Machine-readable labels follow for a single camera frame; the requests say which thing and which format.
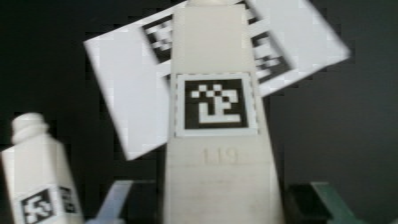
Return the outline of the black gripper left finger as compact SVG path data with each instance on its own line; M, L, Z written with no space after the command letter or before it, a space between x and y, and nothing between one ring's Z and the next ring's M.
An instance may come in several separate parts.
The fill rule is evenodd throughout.
M158 224L158 219L156 181L116 180L87 224Z

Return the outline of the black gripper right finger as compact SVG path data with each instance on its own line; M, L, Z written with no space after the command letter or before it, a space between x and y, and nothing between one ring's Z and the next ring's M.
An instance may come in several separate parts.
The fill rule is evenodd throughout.
M288 224L370 224L354 214L327 182L291 184L284 191Z

